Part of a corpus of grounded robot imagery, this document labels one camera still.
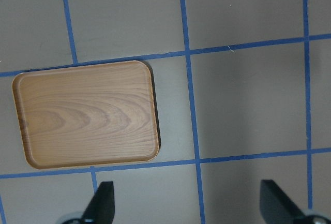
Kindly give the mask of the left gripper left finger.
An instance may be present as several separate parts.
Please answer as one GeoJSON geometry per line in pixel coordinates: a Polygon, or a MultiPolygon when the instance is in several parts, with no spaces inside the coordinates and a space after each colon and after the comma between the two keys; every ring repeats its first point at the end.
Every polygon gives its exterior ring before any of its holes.
{"type": "Polygon", "coordinates": [[[114,184],[101,182],[85,209],[82,223],[111,224],[114,219],[114,184]]]}

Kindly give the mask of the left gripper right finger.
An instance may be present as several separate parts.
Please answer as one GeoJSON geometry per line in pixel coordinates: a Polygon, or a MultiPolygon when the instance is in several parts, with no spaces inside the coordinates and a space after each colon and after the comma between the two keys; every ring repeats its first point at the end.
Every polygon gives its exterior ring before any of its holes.
{"type": "Polygon", "coordinates": [[[267,224],[313,223],[273,180],[260,182],[260,213],[267,224]]]}

